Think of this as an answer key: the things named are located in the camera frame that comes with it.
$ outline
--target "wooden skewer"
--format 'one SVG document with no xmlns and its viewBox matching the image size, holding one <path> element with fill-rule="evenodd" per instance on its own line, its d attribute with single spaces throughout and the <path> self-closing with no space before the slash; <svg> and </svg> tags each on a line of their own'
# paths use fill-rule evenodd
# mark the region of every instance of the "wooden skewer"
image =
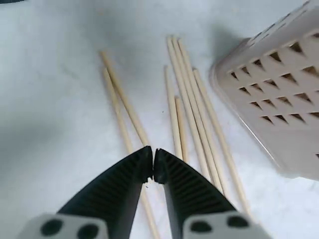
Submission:
<svg viewBox="0 0 319 239">
<path fill-rule="evenodd" d="M 125 93 L 120 85 L 120 82 L 118 80 L 119 78 L 117 77 L 117 75 L 112 67 L 111 61 L 108 59 L 108 57 L 104 51 L 101 51 L 100 54 L 102 56 L 102 60 L 104 62 L 105 67 L 108 69 L 111 81 L 114 84 L 117 92 L 119 93 L 119 95 L 122 99 L 124 107 L 126 108 L 126 111 L 129 114 L 129 117 L 130 117 L 140 139 L 141 139 L 143 146 L 149 145 L 150 143 L 149 143 L 148 137 L 146 135 L 146 132 L 145 132 L 144 128 L 142 127 L 140 119 L 138 118 L 137 114 L 133 110 L 133 107 L 131 106 L 129 99 L 126 97 L 126 95 L 125 95 Z"/>
<path fill-rule="evenodd" d="M 178 120 L 178 127 L 179 127 L 181 152 L 183 154 L 183 161 L 185 163 L 188 163 L 186 133 L 185 133 L 185 125 L 184 125 L 184 118 L 183 118 L 180 97 L 178 97 L 178 96 L 175 97 L 175 104 L 176 104 L 176 111 L 177 111 L 177 120 Z"/>
<path fill-rule="evenodd" d="M 209 147 L 209 143 L 208 143 L 208 140 L 207 140 L 205 129 L 204 129 L 202 120 L 200 118 L 200 113 L 198 111 L 197 103 L 196 103 L 193 91 L 191 89 L 191 85 L 190 85 L 190 82 L 189 82 L 190 80 L 188 78 L 188 75 L 187 75 L 187 72 L 186 72 L 186 69 L 185 69 L 185 64 L 184 64 L 183 57 L 182 57 L 180 48 L 178 46 L 178 42 L 177 42 L 176 37 L 172 38 L 172 42 L 173 42 L 173 46 L 174 46 L 174 49 L 175 49 L 175 52 L 176 52 L 176 55 L 177 55 L 177 60 L 179 62 L 180 68 L 181 68 L 181 72 L 182 72 L 184 83 L 185 83 L 185 87 L 186 87 L 186 92 L 187 92 L 187 95 L 188 95 L 188 98 L 189 98 L 189 101 L 190 101 L 191 109 L 192 109 L 194 117 L 195 117 L 195 121 L 196 121 L 197 129 L 198 129 L 198 132 L 199 132 L 199 136 L 200 136 L 200 139 L 201 139 L 201 143 L 202 143 L 203 148 L 204 148 L 207 164 L 209 165 L 210 177 L 213 180 L 214 186 L 221 193 L 223 193 L 223 189 L 221 187 L 221 184 L 220 184 L 220 181 L 219 181 L 219 177 L 218 177 L 218 173 L 217 173 L 217 169 L 216 169 L 216 166 L 215 166 L 215 163 L 214 163 L 214 158 L 212 156 L 212 153 L 211 153 L 211 150 L 210 150 L 210 147 Z"/>
<path fill-rule="evenodd" d="M 133 147 L 132 147 L 132 142 L 130 141 L 129 134 L 128 134 L 127 128 L 125 126 L 125 123 L 124 123 L 124 119 L 121 115 L 120 106 L 119 106 L 117 96 L 116 96 L 115 90 L 113 88 L 113 84 L 112 84 L 112 81 L 111 81 L 111 78 L 110 78 L 110 75 L 109 75 L 107 68 L 104 69 L 103 75 L 104 75 L 104 79 L 105 79 L 106 84 L 107 84 L 107 89 L 108 89 L 109 94 L 111 96 L 112 104 L 113 104 L 113 107 L 115 109 L 116 117 L 118 119 L 120 130 L 121 130 L 122 136 L 124 138 L 126 149 L 127 149 L 128 153 L 131 154 L 134 152 Z M 156 228 L 155 220 L 154 220 L 154 217 L 152 214 L 152 209 L 151 209 L 150 203 L 147 199 L 147 195 L 146 195 L 144 188 L 142 188 L 142 191 L 141 191 L 141 199 L 142 199 L 142 204 L 144 206 L 144 209 L 145 209 L 145 212 L 147 215 L 148 223 L 149 223 L 150 228 L 152 230 L 153 237 L 154 237 L 154 239 L 160 239 L 160 235 L 159 235 L 159 232 Z"/>
<path fill-rule="evenodd" d="M 236 166 L 235 166 L 233 157 L 232 157 L 232 155 L 230 153 L 228 144 L 226 142 L 225 135 L 223 133 L 222 127 L 221 127 L 221 125 L 220 125 L 220 123 L 218 121 L 217 114 L 216 114 L 216 112 L 214 110 L 214 107 L 213 107 L 212 103 L 209 100 L 207 91 L 205 89 L 205 86 L 203 84 L 203 81 L 201 80 L 199 71 L 197 69 L 194 69 L 194 75 L 195 75 L 195 79 L 196 79 L 196 82 L 198 84 L 198 87 L 200 89 L 200 92 L 201 92 L 201 94 L 202 94 L 202 96 L 204 98 L 204 102 L 206 104 L 206 107 L 207 107 L 211 122 L 212 122 L 212 124 L 214 126 L 214 129 L 216 131 L 216 134 L 218 136 L 221 148 L 222 148 L 223 153 L 225 155 L 225 159 L 226 159 L 227 165 L 229 167 L 230 174 L 231 174 L 231 176 L 233 178 L 233 181 L 235 183 L 235 186 L 236 186 L 236 189 L 237 189 L 237 192 L 238 192 L 238 195 L 239 195 L 239 199 L 240 199 L 240 201 L 241 201 L 241 203 L 242 203 L 242 205 L 244 207 L 245 212 L 248 215 L 252 216 L 250 208 L 249 208 L 249 205 L 247 203 L 247 199 L 246 199 L 246 196 L 245 196 L 243 185 L 242 185 L 242 183 L 240 181 L 240 178 L 238 176 L 238 172 L 236 171 Z"/>
<path fill-rule="evenodd" d="M 169 78 L 168 66 L 164 67 L 164 74 L 165 74 L 165 81 L 166 81 L 168 106 L 170 111 L 171 127 L 173 131 L 175 154 L 177 158 L 180 158 L 181 160 L 183 160 L 183 154 L 182 154 L 182 148 L 181 148 L 180 136 L 179 136 L 179 127 L 178 127 L 178 121 L 177 121 L 176 105 L 174 100 L 174 90 Z"/>
<path fill-rule="evenodd" d="M 208 165 L 210 167 L 211 173 L 217 172 L 217 176 L 218 176 L 219 182 L 222 186 L 224 195 L 226 196 L 226 198 L 229 198 L 230 195 L 229 195 L 229 190 L 227 187 L 228 186 L 227 180 L 225 178 L 224 171 L 223 171 L 222 158 L 221 158 L 220 154 L 218 153 L 217 144 L 212 137 L 213 133 L 212 133 L 210 125 L 208 123 L 208 118 L 206 115 L 205 106 L 204 106 L 202 97 L 200 95 L 198 86 L 196 84 L 196 80 L 195 80 L 192 66 L 190 63 L 189 55 L 188 55 L 186 48 L 183 45 L 181 39 L 178 40 L 178 45 L 179 45 L 180 51 L 181 51 L 183 59 L 184 59 L 184 63 L 185 63 L 187 74 L 188 74 L 188 80 L 190 82 L 192 91 L 194 93 L 194 97 L 196 100 L 196 104 L 198 107 L 200 118 L 203 122 L 204 131 L 205 131 L 205 134 L 206 134 L 206 137 L 208 140 L 208 144 L 209 144 L 209 147 L 210 147 L 210 150 L 212 153 L 212 161 Z"/>
<path fill-rule="evenodd" d="M 189 127 L 190 127 L 190 131 L 192 133 L 193 136 L 193 140 L 194 140 L 194 144 L 195 144 L 195 148 L 196 148 L 196 152 L 197 152 L 197 156 L 198 156 L 198 160 L 200 163 L 200 168 L 202 171 L 202 175 L 208 180 L 211 181 L 210 179 L 210 175 L 209 175 L 209 171 L 207 169 L 207 164 L 206 164 L 206 160 L 205 160 L 205 154 L 204 154 L 204 150 L 202 148 L 201 142 L 200 142 L 200 137 L 198 135 L 198 131 L 197 131 L 197 127 L 196 127 L 196 122 L 194 119 L 194 115 L 188 100 L 188 96 L 187 96 L 187 92 L 186 92 L 186 88 L 184 85 L 184 81 L 182 78 L 182 74 L 181 74 L 181 70 L 180 70 L 180 66 L 179 63 L 177 61 L 177 57 L 176 57 L 176 53 L 172 44 L 172 39 L 171 37 L 167 38 L 167 47 L 168 47 L 168 52 L 169 52 L 169 56 L 171 59 L 171 62 L 173 64 L 173 68 L 174 68 L 174 72 L 176 75 L 176 79 L 177 79 L 177 83 L 178 83 L 178 87 L 179 87 L 179 91 L 185 106 L 185 111 L 186 111 L 186 115 L 188 118 L 188 123 L 189 123 Z"/>
</svg>

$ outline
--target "plastic container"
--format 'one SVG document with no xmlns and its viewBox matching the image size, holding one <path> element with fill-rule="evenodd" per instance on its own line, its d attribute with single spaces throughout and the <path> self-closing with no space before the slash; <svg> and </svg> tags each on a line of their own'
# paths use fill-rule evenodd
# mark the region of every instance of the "plastic container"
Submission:
<svg viewBox="0 0 319 239">
<path fill-rule="evenodd" d="M 319 179 L 318 1 L 245 39 L 210 78 L 281 172 Z"/>
</svg>

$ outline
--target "bamboo skewer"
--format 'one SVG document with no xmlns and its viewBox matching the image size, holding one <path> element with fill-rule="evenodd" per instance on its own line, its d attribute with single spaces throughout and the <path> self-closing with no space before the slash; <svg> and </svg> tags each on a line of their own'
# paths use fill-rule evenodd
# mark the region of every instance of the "bamboo skewer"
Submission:
<svg viewBox="0 0 319 239">
<path fill-rule="evenodd" d="M 173 131 L 175 154 L 177 158 L 180 158 L 181 160 L 183 160 L 183 154 L 182 154 L 182 148 L 181 148 L 180 136 L 179 136 L 179 126 L 177 121 L 176 105 L 174 100 L 174 90 L 173 90 L 171 80 L 169 78 L 168 66 L 165 66 L 164 74 L 165 74 L 165 81 L 166 81 L 168 106 L 170 111 L 170 121 L 171 121 L 171 127 Z"/>
<path fill-rule="evenodd" d="M 197 125 L 197 129 L 198 129 L 198 132 L 199 132 L 201 143 L 202 143 L 203 148 L 204 148 L 204 153 L 205 153 L 205 156 L 206 156 L 206 162 L 209 165 L 209 169 L 210 170 L 208 172 L 210 173 L 210 177 L 213 180 L 213 184 L 215 185 L 215 187 L 221 193 L 223 193 L 223 189 L 222 189 L 220 181 L 219 181 L 217 169 L 215 167 L 214 159 L 213 159 L 212 153 L 210 151 L 210 147 L 209 147 L 209 143 L 208 143 L 207 136 L 206 136 L 206 133 L 205 133 L 205 129 L 204 129 L 202 120 L 200 118 L 200 114 L 199 114 L 199 111 L 198 111 L 198 108 L 197 108 L 197 104 L 196 104 L 196 100 L 195 100 L 193 91 L 192 91 L 190 83 L 189 83 L 188 75 L 187 75 L 187 72 L 186 72 L 186 69 L 185 69 L 185 64 L 183 62 L 183 57 L 182 57 L 181 51 L 179 49 L 177 39 L 175 37 L 172 38 L 172 43 L 173 43 L 173 47 L 174 47 L 176 55 L 177 55 L 177 60 L 179 62 L 180 68 L 181 68 L 181 72 L 182 72 L 184 83 L 185 83 L 185 87 L 186 87 L 186 92 L 187 92 L 187 95 L 188 95 L 188 98 L 189 98 L 189 101 L 190 101 L 190 105 L 191 105 L 191 109 L 193 111 L 193 115 L 195 117 L 195 122 L 196 122 L 196 125 Z"/>
<path fill-rule="evenodd" d="M 125 123 L 124 123 L 124 119 L 121 115 L 120 106 L 119 106 L 117 96 L 116 96 L 115 90 L 113 88 L 113 84 L 112 84 L 112 81 L 111 81 L 111 78 L 110 78 L 110 75 L 109 75 L 107 68 L 104 69 L 103 75 L 104 75 L 104 79 L 105 79 L 106 84 L 107 84 L 107 89 L 108 89 L 109 94 L 111 96 L 114 110 L 116 112 L 116 117 L 118 119 L 120 130 L 121 130 L 122 136 L 124 138 L 126 149 L 127 149 L 128 153 L 131 154 L 134 152 L 133 147 L 132 147 L 132 142 L 130 141 L 129 134 L 128 134 L 127 128 L 125 126 Z M 141 198 L 142 198 L 142 204 L 144 206 L 144 209 L 145 209 L 145 212 L 147 215 L 147 219 L 148 219 L 148 223 L 149 223 L 149 226 L 151 228 L 153 237 L 154 237 L 154 239 L 160 239 L 160 235 L 159 235 L 159 232 L 156 228 L 155 220 L 154 220 L 154 217 L 152 214 L 152 209 L 151 209 L 150 203 L 147 199 L 147 195 L 146 195 L 144 188 L 142 188 L 142 191 L 141 191 Z"/>
<path fill-rule="evenodd" d="M 186 88 L 183 82 L 183 78 L 182 78 L 182 74 L 181 74 L 181 70 L 176 58 L 176 53 L 172 44 L 172 40 L 171 37 L 167 38 L 167 47 L 168 47 L 168 52 L 169 52 L 169 56 L 174 68 L 174 72 L 176 75 L 176 79 L 177 79 L 177 83 L 178 83 L 178 87 L 179 87 L 179 91 L 185 106 L 185 111 L 186 111 L 186 115 L 188 118 L 188 123 L 189 123 L 189 127 L 190 127 L 190 131 L 192 133 L 193 136 L 193 140 L 194 140 L 194 144 L 195 144 L 195 148 L 196 148 L 196 152 L 197 152 L 197 156 L 198 156 L 198 160 L 200 163 L 200 168 L 202 171 L 202 175 L 208 180 L 211 181 L 210 179 L 210 175 L 207 169 L 207 164 L 205 161 L 205 154 L 204 154 L 204 150 L 202 148 L 201 142 L 200 142 L 200 138 L 199 138 L 199 134 L 197 131 L 197 127 L 196 127 L 196 122 L 194 119 L 194 115 L 193 112 L 191 110 L 191 106 L 188 100 L 188 96 L 187 96 L 187 92 L 186 92 Z"/>
<path fill-rule="evenodd" d="M 198 107 L 200 118 L 202 120 L 204 131 L 205 131 L 205 134 L 206 134 L 206 137 L 208 140 L 208 144 L 209 144 L 209 147 L 210 147 L 210 150 L 212 153 L 212 160 L 213 161 L 209 164 L 209 166 L 212 167 L 211 173 L 215 173 L 217 171 L 218 179 L 219 179 L 219 182 L 220 182 L 221 187 L 223 189 L 224 195 L 226 196 L 226 198 L 229 198 L 230 195 L 229 195 L 229 190 L 227 187 L 227 180 L 225 178 L 224 171 L 223 171 L 222 158 L 221 158 L 220 154 L 218 153 L 217 144 L 212 137 L 213 133 L 212 133 L 210 125 L 208 123 L 208 118 L 206 116 L 206 110 L 204 107 L 204 103 L 203 103 L 202 97 L 200 95 L 198 86 L 196 84 L 196 80 L 195 80 L 192 66 L 190 63 L 189 55 L 188 55 L 186 48 L 184 47 L 181 39 L 178 40 L 178 45 L 179 45 L 181 54 L 182 54 L 183 59 L 184 59 L 184 63 L 185 63 L 187 74 L 188 74 L 188 79 L 189 79 L 192 91 L 194 93 L 194 97 L 196 100 L 196 104 Z"/>
<path fill-rule="evenodd" d="M 233 157 L 230 153 L 228 144 L 226 142 L 225 135 L 223 133 L 222 127 L 218 121 L 217 114 L 213 108 L 212 103 L 209 100 L 207 91 L 205 89 L 205 86 L 203 84 L 203 81 L 201 80 L 199 71 L 197 69 L 194 69 L 194 75 L 195 75 L 195 79 L 196 79 L 196 82 L 198 84 L 198 87 L 200 89 L 200 92 L 203 96 L 204 102 L 206 104 L 206 108 L 208 110 L 211 122 L 214 126 L 214 129 L 215 129 L 216 134 L 218 136 L 219 142 L 221 144 L 222 151 L 225 155 L 225 159 L 226 159 L 227 165 L 229 167 L 230 174 L 231 174 L 233 181 L 235 183 L 239 199 L 240 199 L 242 206 L 244 207 L 244 210 L 246 211 L 246 213 L 251 216 L 251 211 L 250 211 L 250 208 L 247 204 L 247 199 L 246 199 L 246 196 L 244 193 L 243 185 L 242 185 L 240 178 L 238 176 L 238 172 L 236 171 L 235 163 L 234 163 Z"/>
<path fill-rule="evenodd" d="M 175 97 L 176 111 L 177 111 L 177 120 L 178 120 L 178 128 L 179 128 L 179 136 L 180 136 L 180 144 L 181 144 L 181 152 L 183 155 L 183 161 L 188 163 L 188 152 L 187 152 L 187 142 L 186 142 L 186 133 L 185 133 L 185 125 L 184 118 L 181 106 L 180 97 Z"/>
<path fill-rule="evenodd" d="M 110 74 L 111 81 L 114 84 L 114 87 L 116 88 L 117 92 L 119 93 L 119 95 L 122 99 L 124 107 L 126 108 L 126 111 L 129 114 L 129 117 L 130 117 L 130 119 L 131 119 L 131 121 L 132 121 L 138 135 L 139 135 L 139 138 L 141 139 L 142 144 L 144 146 L 149 145 L 150 143 L 149 143 L 148 137 L 145 133 L 145 130 L 142 127 L 142 124 L 141 124 L 137 114 L 133 110 L 133 107 L 131 106 L 129 99 L 126 97 L 126 95 L 125 95 L 125 93 L 120 85 L 119 78 L 117 77 L 110 60 L 108 59 L 108 57 L 104 51 L 101 51 L 100 53 L 101 53 L 104 65 L 108 69 L 108 72 Z"/>
</svg>

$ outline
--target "white table surface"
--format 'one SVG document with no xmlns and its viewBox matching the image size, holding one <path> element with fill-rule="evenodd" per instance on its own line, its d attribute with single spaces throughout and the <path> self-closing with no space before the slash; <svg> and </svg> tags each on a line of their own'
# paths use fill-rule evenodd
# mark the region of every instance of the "white table surface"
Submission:
<svg viewBox="0 0 319 239">
<path fill-rule="evenodd" d="M 168 34 L 183 38 L 206 82 L 255 219 L 274 238 L 317 238 L 318 182 L 281 176 L 208 84 L 216 59 L 302 2 L 29 0 L 0 5 L 1 238 L 14 238 L 34 216 L 56 212 L 126 156 L 98 50 L 107 49 L 112 57 L 153 149 L 173 152 L 163 79 L 163 66 L 170 65 Z M 187 140 L 190 165 L 199 170 L 188 128 Z M 161 237 L 168 239 L 163 190 L 149 184 L 148 196 Z M 235 194 L 230 201 L 240 209 Z M 151 238 L 141 205 L 131 238 Z"/>
</svg>

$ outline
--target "ribbed grip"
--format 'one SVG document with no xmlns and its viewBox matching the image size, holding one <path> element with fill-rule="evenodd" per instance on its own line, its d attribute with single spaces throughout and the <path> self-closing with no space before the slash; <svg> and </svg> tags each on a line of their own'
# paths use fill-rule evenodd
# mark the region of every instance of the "ribbed grip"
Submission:
<svg viewBox="0 0 319 239">
<path fill-rule="evenodd" d="M 235 210 L 210 182 L 163 149 L 155 154 L 154 179 L 164 184 L 173 239 L 182 238 L 182 226 L 189 216 Z"/>
<path fill-rule="evenodd" d="M 146 146 L 100 174 L 58 213 L 103 219 L 111 239 L 128 239 L 142 184 L 152 175 L 152 150 Z"/>
</svg>

